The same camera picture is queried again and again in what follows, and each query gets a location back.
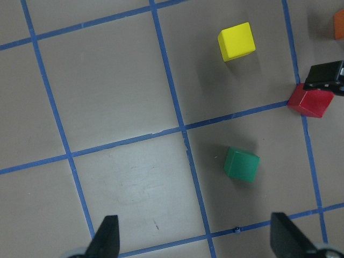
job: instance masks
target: black clamp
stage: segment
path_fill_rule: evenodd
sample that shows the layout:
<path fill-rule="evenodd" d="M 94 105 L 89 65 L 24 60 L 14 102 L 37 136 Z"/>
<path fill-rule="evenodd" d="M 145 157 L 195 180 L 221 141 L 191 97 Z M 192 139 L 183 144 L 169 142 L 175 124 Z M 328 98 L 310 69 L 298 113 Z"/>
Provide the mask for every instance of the black clamp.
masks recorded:
<path fill-rule="evenodd" d="M 344 96 L 344 61 L 312 66 L 303 89 L 327 90 Z"/>
<path fill-rule="evenodd" d="M 85 254 L 69 258 L 117 258 L 119 254 L 118 217 L 106 216 Z"/>
<path fill-rule="evenodd" d="M 344 258 L 329 245 L 317 248 L 284 213 L 271 214 L 270 245 L 277 258 Z"/>

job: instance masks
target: blue tape line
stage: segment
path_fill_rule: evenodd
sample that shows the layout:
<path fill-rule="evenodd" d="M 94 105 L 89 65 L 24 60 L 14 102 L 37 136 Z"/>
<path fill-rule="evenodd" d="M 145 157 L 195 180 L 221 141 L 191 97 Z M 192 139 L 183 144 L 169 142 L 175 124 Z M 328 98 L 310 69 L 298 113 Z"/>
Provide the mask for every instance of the blue tape line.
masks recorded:
<path fill-rule="evenodd" d="M 337 209 L 341 209 L 341 208 L 344 208 L 344 203 L 339 203 L 339 204 L 334 204 L 334 205 L 328 206 L 326 208 L 323 208 L 322 211 L 327 212 L 327 211 L 333 211 L 333 210 L 337 210 Z"/>
<path fill-rule="evenodd" d="M 322 240 L 324 243 L 328 243 L 326 224 L 325 224 L 325 220 L 324 220 L 324 213 L 322 213 L 322 212 L 319 213 L 319 219 L 320 219 Z"/>
<path fill-rule="evenodd" d="M 66 33 L 72 32 L 72 31 L 81 30 L 82 28 L 92 27 L 92 26 L 95 26 L 98 24 L 108 23 L 108 22 L 111 22 L 113 20 L 118 20 L 118 19 L 122 19 L 125 17 L 138 15 L 138 14 L 144 13 L 144 12 L 149 12 L 150 10 L 151 9 L 149 6 L 145 6 L 145 7 L 134 9 L 131 11 L 116 13 L 115 15 L 110 15 L 110 16 L 106 16 L 103 18 L 90 20 L 90 21 L 86 21 L 84 23 L 79 23 L 79 24 L 75 24 L 75 25 L 72 25 L 69 27 L 61 28 L 61 29 L 58 29 L 55 31 L 46 32 L 46 33 L 37 35 L 37 39 L 41 40 L 41 39 L 46 39 L 46 38 L 54 37 L 54 36 L 61 35 L 61 34 L 66 34 Z"/>
<path fill-rule="evenodd" d="M 155 6 L 155 3 L 153 0 L 149 0 L 149 2 L 152 5 L 153 21 L 154 21 L 154 25 L 155 25 L 157 39 L 158 39 L 159 46 L 160 46 L 160 52 L 161 52 L 161 56 L 162 56 L 162 60 L 163 60 L 163 65 L 165 67 L 168 85 L 169 85 L 172 100 L 173 100 L 173 106 L 175 108 L 179 127 L 183 128 L 184 122 L 183 122 L 182 113 L 181 113 L 181 109 L 180 109 L 178 98 L 177 98 L 177 92 L 176 92 L 174 81 L 172 78 L 172 72 L 171 72 L 170 64 L 169 64 L 168 57 L 167 57 L 166 47 L 165 47 L 165 43 L 164 43 L 163 36 L 162 36 L 159 18 L 157 16 L 157 9 L 156 9 L 156 6 Z"/>
<path fill-rule="evenodd" d="M 171 5 L 176 5 L 176 4 L 179 4 L 179 3 L 186 2 L 186 1 L 188 1 L 188 0 L 170 0 L 170 1 L 166 1 L 166 2 L 162 2 L 162 3 L 157 4 L 156 8 L 157 9 L 165 8 L 165 7 L 168 7 L 168 6 L 171 6 Z M 36 38 L 37 38 L 37 40 L 51 38 L 51 37 L 54 37 L 54 36 L 57 36 L 57 35 L 62 35 L 62 34 L 65 34 L 65 33 L 72 32 L 72 31 L 81 30 L 83 28 L 95 26 L 95 25 L 102 24 L 102 23 L 111 22 L 113 20 L 118 20 L 118 19 L 122 19 L 122 18 L 125 18 L 125 17 L 138 15 L 138 14 L 144 13 L 144 12 L 149 12 L 150 10 L 151 10 L 150 6 L 144 6 L 144 7 L 141 7 L 141 8 L 134 9 L 134 10 L 125 11 L 125 12 L 121 12 L 121 13 L 116 13 L 115 15 L 109 15 L 109 16 L 106 16 L 106 17 L 103 17 L 103 18 L 99 18 L 99 19 L 95 19 L 95 20 L 90 20 L 90 21 L 86 21 L 84 23 L 79 23 L 79 24 L 75 24 L 75 25 L 72 25 L 72 26 L 68 26 L 68 27 L 65 27 L 65 28 L 58 29 L 58 30 L 42 33 L 42 34 L 36 35 Z M 17 41 L 6 43 L 6 44 L 3 44 L 3 45 L 0 45 L 0 51 L 8 49 L 8 48 L 13 48 L 13 47 L 21 46 L 21 45 L 24 45 L 24 44 L 28 44 L 30 42 L 31 42 L 31 38 L 26 38 L 26 39 L 20 39 L 20 40 L 17 40 Z"/>
<path fill-rule="evenodd" d="M 193 179 L 193 183 L 195 185 L 195 190 L 196 190 L 196 195 L 197 195 L 197 199 L 198 199 L 198 204 L 199 204 L 200 211 L 201 211 L 201 214 L 202 214 L 202 220 L 203 220 L 204 229 L 205 229 L 205 232 L 206 232 L 206 235 L 207 235 L 207 240 L 208 240 L 208 244 L 209 244 L 210 254 L 211 254 L 212 258 L 216 258 L 216 253 L 215 253 L 215 250 L 214 250 L 214 244 L 213 244 L 213 241 L 212 241 L 212 238 L 211 238 L 211 234 L 210 234 L 208 218 L 207 218 L 205 207 L 204 207 L 202 193 L 200 191 L 200 186 L 199 186 L 199 181 L 198 181 L 198 177 L 197 177 L 197 173 L 196 173 L 194 159 L 192 157 L 189 137 L 188 137 L 188 133 L 187 133 L 187 131 L 185 129 L 185 126 L 184 126 L 184 122 L 183 122 L 183 118 L 182 118 L 182 113 L 181 113 L 181 109 L 180 109 L 178 98 L 177 98 L 177 92 L 176 92 L 176 89 L 175 89 L 175 85 L 174 85 L 174 81 L 173 81 L 173 77 L 172 77 L 172 72 L 171 72 L 171 69 L 170 69 L 170 64 L 169 64 L 168 56 L 167 56 L 167 52 L 166 52 L 166 47 L 165 47 L 165 43 L 164 43 L 162 31 L 161 31 L 159 17 L 157 15 L 156 4 L 155 4 L 154 0 L 149 0 L 149 4 L 151 6 L 153 22 L 154 22 L 154 26 L 155 26 L 155 30 L 156 30 L 157 39 L 158 39 L 158 42 L 159 42 L 161 56 L 162 56 L 162 59 L 163 59 L 163 64 L 164 64 L 164 67 L 165 67 L 167 81 L 168 81 L 168 85 L 169 85 L 169 88 L 170 88 L 170 92 L 171 92 L 171 96 L 172 96 L 173 105 L 174 105 L 174 108 L 175 108 L 178 124 L 179 124 L 179 127 L 182 130 L 182 135 L 183 135 L 183 138 L 184 138 L 184 143 L 185 143 L 185 146 L 187 148 L 187 155 L 188 155 L 188 159 L 189 159 L 189 163 L 190 163 L 192 179 Z"/>
<path fill-rule="evenodd" d="M 322 208 L 323 204 L 322 204 L 321 196 L 320 196 L 320 190 L 319 190 L 319 184 L 318 184 L 318 178 L 317 178 L 317 170 L 316 170 L 316 165 L 315 165 L 314 157 L 313 157 L 311 138 L 308 134 L 307 118 L 305 116 L 302 116 L 302 125 L 303 125 L 303 132 L 305 135 L 305 142 L 306 142 L 306 147 L 307 147 L 308 159 L 309 159 L 309 163 L 310 163 L 310 167 L 311 167 L 311 174 L 312 174 L 312 180 L 313 180 L 314 193 L 316 195 L 316 200 L 317 200 L 317 206 L 318 206 L 318 208 Z"/>
<path fill-rule="evenodd" d="M 308 159 L 309 159 L 310 168 L 311 168 L 314 193 L 315 193 L 316 200 L 317 200 L 317 206 L 319 209 L 321 209 L 321 212 L 319 213 L 319 216 L 320 216 L 319 219 L 320 219 L 322 240 L 323 240 L 323 242 L 327 243 L 326 225 L 325 225 L 324 215 L 322 212 L 323 203 L 321 201 L 321 194 L 320 194 L 319 183 L 318 183 L 318 178 L 317 178 L 316 165 L 315 165 L 314 157 L 313 157 L 311 138 L 308 134 L 307 118 L 305 116 L 301 116 L 301 117 L 302 117 L 302 125 L 303 125 L 303 132 L 305 135 L 305 142 L 306 142 L 306 148 L 307 148 L 307 153 L 308 153 Z"/>
<path fill-rule="evenodd" d="M 318 214 L 318 213 L 319 213 L 319 209 L 314 209 L 314 210 L 310 210 L 310 211 L 304 211 L 304 212 L 296 213 L 296 214 L 290 215 L 288 217 L 290 219 L 297 219 L 297 218 L 306 217 L 306 216 L 310 216 L 310 215 L 314 215 L 314 214 Z"/>
<path fill-rule="evenodd" d="M 315 209 L 315 210 L 304 211 L 304 212 L 292 214 L 292 215 L 290 215 L 288 217 L 293 220 L 293 219 L 297 219 L 297 218 L 301 218 L 301 217 L 307 217 L 307 216 L 310 216 L 310 215 L 313 215 L 313 214 L 318 214 L 318 213 L 319 213 L 319 210 Z M 251 224 L 251 225 L 247 225 L 247 226 L 241 227 L 241 231 L 242 232 L 243 231 L 250 231 L 250 230 L 254 230 L 254 229 L 260 228 L 260 227 L 269 226 L 270 224 L 271 224 L 270 220 L 259 222 L 259 223 L 254 223 L 254 224 Z M 220 236 L 223 236 L 223 235 L 229 235 L 229 234 L 233 234 L 233 233 L 235 233 L 235 229 L 231 228 L 231 229 L 228 229 L 228 230 L 223 230 L 223 231 L 212 233 L 211 235 L 212 235 L 213 238 L 216 238 L 216 237 L 220 237 Z"/>
<path fill-rule="evenodd" d="M 0 45 L 0 51 L 5 50 L 5 49 L 9 49 L 9 48 L 13 48 L 13 47 L 18 47 L 24 44 L 28 44 L 31 42 L 31 38 L 26 38 L 26 39 L 20 39 L 17 41 L 13 41 L 7 44 L 3 44 Z"/>
<path fill-rule="evenodd" d="M 68 158 L 68 156 L 65 154 L 65 155 L 50 157 L 47 159 L 34 161 L 34 162 L 30 162 L 30 163 L 10 167 L 10 168 L 0 169 L 0 175 L 8 174 L 11 172 L 15 172 L 15 171 L 19 171 L 19 170 L 23 170 L 23 169 L 27 169 L 27 168 L 33 168 L 33 167 L 37 167 L 37 166 L 41 166 L 41 165 L 46 165 L 46 164 L 53 163 L 56 161 L 66 160 L 67 158 Z"/>
<path fill-rule="evenodd" d="M 79 180 L 78 175 L 77 175 L 77 171 L 76 171 L 76 168 L 75 168 L 74 160 L 73 160 L 73 158 L 71 156 L 71 152 L 70 152 L 70 149 L 69 149 L 67 137 L 66 137 L 65 131 L 64 131 L 63 126 L 62 126 L 60 115 L 59 115 L 58 109 L 56 107 L 55 99 L 54 99 L 54 96 L 53 96 L 53 93 L 52 93 L 52 90 L 51 90 L 51 87 L 50 87 L 50 83 L 49 83 L 49 80 L 48 80 L 48 77 L 47 77 L 47 73 L 46 73 L 46 70 L 45 70 L 45 67 L 44 67 L 44 64 L 43 64 L 43 59 L 42 59 L 41 53 L 39 51 L 39 46 L 38 46 L 36 34 L 34 32 L 34 28 L 33 28 L 33 25 L 32 25 L 30 13 L 28 11 L 28 7 L 27 7 L 27 4 L 26 4 L 26 0 L 20 0 L 20 1 L 21 1 L 21 5 L 23 7 L 23 12 L 24 12 L 24 15 L 25 15 L 27 27 L 28 27 L 28 30 L 30 32 L 31 41 L 32 41 L 33 49 L 34 49 L 34 52 L 35 52 L 35 55 L 36 55 L 37 63 L 38 63 L 38 66 L 39 66 L 39 69 L 40 69 L 40 72 L 41 72 L 41 75 L 42 75 L 42 79 L 43 79 L 43 82 L 44 82 L 45 89 L 47 91 L 47 95 L 48 95 L 48 99 L 49 99 L 51 108 L 53 110 L 53 115 L 54 115 L 54 118 L 55 118 L 55 121 L 56 121 L 56 125 L 58 127 L 58 130 L 59 130 L 59 133 L 60 133 L 60 137 L 61 137 L 64 149 L 65 149 L 67 157 L 68 157 L 68 162 L 69 162 L 69 165 L 70 165 L 70 168 L 71 168 L 71 172 L 73 174 L 73 178 L 74 178 L 74 181 L 75 181 L 75 185 L 76 185 L 76 188 L 77 188 L 79 199 L 81 201 L 81 205 L 83 207 L 84 215 L 85 215 L 85 218 L 86 218 L 86 221 L 87 221 L 87 224 L 88 224 L 88 228 L 89 228 L 91 237 L 93 237 L 95 232 L 94 232 L 94 228 L 93 228 L 93 225 L 92 225 L 90 213 L 88 211 L 87 204 L 86 204 L 86 201 L 85 201 L 85 198 L 84 198 L 84 194 L 83 194 L 82 189 L 81 189 L 80 180 Z"/>
<path fill-rule="evenodd" d="M 149 252 L 153 252 L 153 251 L 157 251 L 157 250 L 161 250 L 161 249 L 165 249 L 165 248 L 169 248 L 169 247 L 185 245 L 186 243 L 192 243 L 192 242 L 196 242 L 196 241 L 200 241 L 200 240 L 204 240 L 204 239 L 206 239 L 206 235 L 200 235 L 200 236 L 196 236 L 194 238 L 183 239 L 180 241 L 175 241 L 175 242 L 171 242 L 171 243 L 164 243 L 164 244 L 158 245 L 158 246 L 152 246 L 152 247 L 143 248 L 140 250 L 122 253 L 119 255 L 119 257 L 123 258 L 123 257 L 129 257 L 129 256 L 133 256 L 133 255 L 143 254 L 143 253 L 149 253 Z"/>
<path fill-rule="evenodd" d="M 162 2 L 162 3 L 157 3 L 155 5 L 156 5 L 157 9 L 160 9 L 160 8 L 165 8 L 165 7 L 168 7 L 168 6 L 171 6 L 171 5 L 176 5 L 176 4 L 180 4 L 180 3 L 183 3 L 183 2 L 187 2 L 187 1 L 188 0 L 170 0 L 170 1 L 165 1 L 165 2 Z"/>
<path fill-rule="evenodd" d="M 222 122 L 222 121 L 227 121 L 227 120 L 231 120 L 231 119 L 234 119 L 234 118 L 239 118 L 239 117 L 247 116 L 249 114 L 255 114 L 255 113 L 262 112 L 262 111 L 267 111 L 267 110 L 270 110 L 270 109 L 278 109 L 278 108 L 286 106 L 287 103 L 288 103 L 288 101 L 282 101 L 282 102 L 277 102 L 277 103 L 274 103 L 274 104 L 269 104 L 269 105 L 265 105 L 265 106 L 255 107 L 253 109 L 244 110 L 244 111 L 240 111 L 240 112 L 233 113 L 233 114 L 227 114 L 227 115 L 222 116 L 222 117 L 212 118 L 212 119 L 209 119 L 209 120 L 204 120 L 204 121 L 196 122 L 196 123 L 193 123 L 193 124 L 189 124 L 189 125 L 186 125 L 185 128 L 187 130 L 189 130 L 189 129 L 198 128 L 198 127 L 205 126 L 205 125 L 212 125 L 212 124 L 216 124 L 216 123 L 219 123 L 219 122 Z"/>
<path fill-rule="evenodd" d="M 343 206 L 344 206 L 344 203 L 341 203 L 341 204 L 333 205 L 333 208 L 338 209 L 338 208 L 341 208 Z M 304 211 L 304 212 L 300 212 L 300 213 L 295 213 L 295 214 L 292 214 L 292 215 L 290 215 L 288 217 L 291 220 L 294 220 L 294 219 L 297 219 L 297 218 L 307 217 L 307 216 L 310 216 L 310 215 L 313 215 L 313 214 L 318 214 L 318 213 L 319 213 L 319 209 L 315 209 L 315 210 L 309 210 L 309 211 Z M 255 224 L 251 224 L 251 225 L 247 225 L 247 226 L 241 227 L 241 231 L 249 231 L 249 230 L 257 229 L 257 228 L 260 228 L 260 227 L 266 227 L 266 226 L 269 226 L 270 224 L 271 224 L 271 221 L 267 220 L 267 221 L 263 221 L 263 222 L 259 222 L 259 223 L 255 223 Z M 211 233 L 211 237 L 212 238 L 216 238 L 216 237 L 221 237 L 223 235 L 229 235 L 229 234 L 234 234 L 234 233 L 235 233 L 234 228 L 231 228 L 231 229 L 228 229 L 228 230 L 223 230 L 223 231 Z M 175 242 L 170 242 L 170 243 L 164 243 L 164 244 L 158 245 L 158 246 L 143 248 L 143 249 L 140 249 L 140 250 L 135 250 L 135 251 L 132 251 L 132 252 L 127 252 L 127 253 L 122 253 L 122 254 L 119 255 L 119 257 L 120 258 L 122 258 L 122 257 L 129 257 L 129 256 L 133 256 L 133 255 L 153 252 L 153 251 L 156 251 L 156 250 L 161 250 L 161 249 L 165 249 L 165 248 L 169 248 L 169 247 L 184 245 L 186 243 L 201 241 L 201 240 L 205 240 L 205 239 L 207 239 L 207 235 L 200 235 L 200 236 L 196 236 L 196 237 L 193 237 L 193 238 L 183 239 L 183 240 L 180 240 L 180 241 L 175 241 Z"/>
<path fill-rule="evenodd" d="M 300 84 L 300 76 L 299 76 L 299 68 L 297 65 L 297 55 L 295 51 L 294 36 L 292 34 L 289 8 L 288 8 L 288 4 L 286 0 L 282 0 L 282 6 L 283 6 L 283 13 L 284 13 L 284 19 L 285 19 L 285 25 L 286 25 L 286 32 L 288 34 L 289 48 L 290 48 L 295 81 L 297 84 Z"/>
<path fill-rule="evenodd" d="M 298 69 L 298 65 L 297 65 L 297 55 L 296 55 L 296 51 L 295 51 L 295 41 L 294 41 L 294 37 L 293 37 L 293 33 L 292 33 L 292 26 L 291 26 L 291 21 L 290 21 L 288 3 L 287 3 L 286 0 L 282 0 L 282 6 L 283 6 L 283 13 L 284 13 L 286 31 L 288 33 L 289 48 L 290 48 L 290 54 L 291 54 L 291 58 L 292 58 L 292 64 L 293 64 L 295 81 L 296 81 L 296 84 L 299 84 L 300 83 L 300 75 L 299 75 L 299 69 Z M 315 193 L 316 200 L 317 200 L 317 206 L 318 206 L 318 209 L 320 211 L 319 212 L 319 218 L 320 218 L 320 227 L 321 227 L 321 233 L 322 233 L 322 240 L 325 243 L 327 243 L 326 225 L 325 225 L 325 221 L 324 221 L 324 215 L 323 215 L 323 212 L 322 212 L 323 205 L 322 205 L 322 202 L 321 202 L 321 194 L 320 194 L 320 190 L 319 190 L 316 165 L 315 165 L 314 157 L 313 157 L 311 138 L 310 138 L 310 136 L 308 134 L 307 118 L 305 116 L 302 116 L 302 125 L 303 125 L 303 130 L 304 130 L 304 135 L 305 135 L 308 159 L 309 159 L 310 168 L 311 168 L 314 193 Z"/>
<path fill-rule="evenodd" d="M 83 150 L 80 150 L 77 152 L 73 152 L 71 155 L 73 157 L 78 157 L 78 156 L 82 156 L 82 155 L 86 155 L 86 154 L 90 154 L 90 153 L 94 153 L 94 152 L 100 152 L 100 151 L 103 151 L 105 149 L 115 148 L 115 147 L 121 146 L 121 145 L 133 144 L 135 142 L 145 141 L 145 140 L 161 137 L 164 135 L 177 133 L 180 131 L 181 130 L 179 127 L 171 128 L 171 129 L 167 129 L 167 130 L 164 130 L 162 132 L 159 132 L 159 133 L 145 134 L 145 135 L 129 138 L 129 139 L 122 140 L 122 141 L 112 142 L 110 144 L 104 144 L 104 145 L 100 145 L 100 146 L 89 148 L 89 149 L 83 149 Z"/>

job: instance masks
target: tile floor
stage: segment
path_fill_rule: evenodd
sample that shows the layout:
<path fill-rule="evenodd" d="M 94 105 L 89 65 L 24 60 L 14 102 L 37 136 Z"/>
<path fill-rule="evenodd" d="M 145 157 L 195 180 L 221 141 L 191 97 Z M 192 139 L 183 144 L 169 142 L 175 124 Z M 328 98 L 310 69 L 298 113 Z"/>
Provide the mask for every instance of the tile floor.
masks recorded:
<path fill-rule="evenodd" d="M 108 214 L 120 257 L 274 257 L 273 211 L 344 249 L 344 99 L 286 107 L 344 60 L 342 1 L 1 5 L 1 257 L 68 257 Z M 257 50 L 224 63 L 217 35 L 243 22 Z M 253 184 L 223 172 L 229 146 L 261 157 Z"/>

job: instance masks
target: yellow cube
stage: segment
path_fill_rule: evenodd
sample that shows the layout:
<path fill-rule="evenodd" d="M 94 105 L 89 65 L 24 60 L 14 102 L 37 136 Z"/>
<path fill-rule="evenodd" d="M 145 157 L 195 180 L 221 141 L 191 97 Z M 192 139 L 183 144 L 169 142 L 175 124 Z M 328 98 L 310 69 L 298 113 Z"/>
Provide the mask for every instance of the yellow cube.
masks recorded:
<path fill-rule="evenodd" d="M 249 23 L 227 28 L 220 32 L 217 39 L 225 62 L 256 50 Z"/>

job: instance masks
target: red cube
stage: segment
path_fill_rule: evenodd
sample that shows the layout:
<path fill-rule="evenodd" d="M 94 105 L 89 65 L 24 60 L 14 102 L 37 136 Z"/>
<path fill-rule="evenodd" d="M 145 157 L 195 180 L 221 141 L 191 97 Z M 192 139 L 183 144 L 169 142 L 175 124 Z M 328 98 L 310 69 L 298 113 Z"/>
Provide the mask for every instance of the red cube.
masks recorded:
<path fill-rule="evenodd" d="M 303 83 L 297 85 L 288 101 L 288 107 L 307 117 L 323 117 L 334 94 L 325 90 L 304 90 Z"/>

